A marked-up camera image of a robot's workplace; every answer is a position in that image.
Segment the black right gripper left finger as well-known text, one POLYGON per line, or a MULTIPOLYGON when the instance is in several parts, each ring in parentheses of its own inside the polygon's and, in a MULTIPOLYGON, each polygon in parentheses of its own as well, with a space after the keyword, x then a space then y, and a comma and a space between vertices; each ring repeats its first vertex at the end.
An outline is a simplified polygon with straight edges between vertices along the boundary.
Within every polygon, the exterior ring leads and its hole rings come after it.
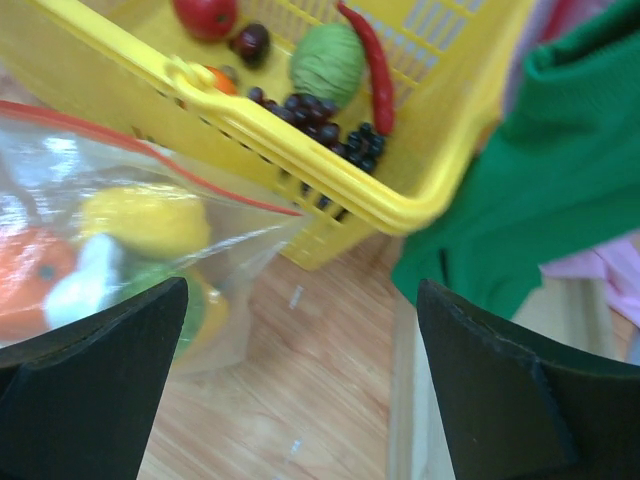
POLYGON ((1 351, 4 479, 137 477, 184 314, 162 313, 171 278, 1 351))

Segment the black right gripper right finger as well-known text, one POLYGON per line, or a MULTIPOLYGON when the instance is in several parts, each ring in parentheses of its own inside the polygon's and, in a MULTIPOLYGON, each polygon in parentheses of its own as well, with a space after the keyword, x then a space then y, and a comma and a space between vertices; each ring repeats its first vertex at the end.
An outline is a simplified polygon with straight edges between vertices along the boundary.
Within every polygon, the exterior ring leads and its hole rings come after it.
POLYGON ((417 315, 459 479, 635 479, 639 370, 424 280, 417 315))

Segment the green sugar apple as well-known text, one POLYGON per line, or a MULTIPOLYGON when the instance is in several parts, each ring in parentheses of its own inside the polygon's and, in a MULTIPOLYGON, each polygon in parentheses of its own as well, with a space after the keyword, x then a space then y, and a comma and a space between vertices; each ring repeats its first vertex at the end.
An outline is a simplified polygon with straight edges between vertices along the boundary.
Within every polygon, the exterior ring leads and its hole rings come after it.
POLYGON ((184 314, 174 352, 174 360, 177 361, 187 353, 205 320, 204 287, 196 278, 196 274, 187 270, 174 270, 164 263, 137 261, 123 272, 123 285, 118 292, 117 301, 124 302, 149 289, 156 290, 156 285, 165 283, 171 278, 183 278, 188 290, 181 296, 171 294, 169 303, 161 310, 162 313, 182 312, 184 314))

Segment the orange fruit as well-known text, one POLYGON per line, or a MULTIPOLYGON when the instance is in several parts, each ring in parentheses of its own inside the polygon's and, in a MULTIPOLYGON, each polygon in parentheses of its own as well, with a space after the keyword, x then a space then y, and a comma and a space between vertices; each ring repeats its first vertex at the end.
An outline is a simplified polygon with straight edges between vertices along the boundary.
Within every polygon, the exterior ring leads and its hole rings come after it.
POLYGON ((45 228, 1 229, 1 342, 20 342, 48 329, 44 303, 74 271, 76 252, 45 228))

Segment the clear zip top bag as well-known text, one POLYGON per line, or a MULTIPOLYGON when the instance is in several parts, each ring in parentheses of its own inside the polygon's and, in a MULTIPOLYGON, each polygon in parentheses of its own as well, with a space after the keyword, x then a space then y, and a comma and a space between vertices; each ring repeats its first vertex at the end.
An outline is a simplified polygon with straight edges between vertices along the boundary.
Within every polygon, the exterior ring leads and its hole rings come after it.
POLYGON ((246 355, 254 279, 302 229, 241 177, 59 112, 1 105, 1 343, 101 312, 171 277, 188 286, 173 370, 246 355))

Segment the yellow bell pepper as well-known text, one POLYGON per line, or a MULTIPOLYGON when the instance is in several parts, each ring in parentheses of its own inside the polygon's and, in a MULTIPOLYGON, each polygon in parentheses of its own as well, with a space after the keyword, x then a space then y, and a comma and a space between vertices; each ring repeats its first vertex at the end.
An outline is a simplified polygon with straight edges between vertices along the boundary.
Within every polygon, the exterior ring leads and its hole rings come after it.
POLYGON ((204 202, 186 189, 163 183, 102 189, 79 209, 79 234, 106 234, 147 257, 177 259, 209 246, 204 202))

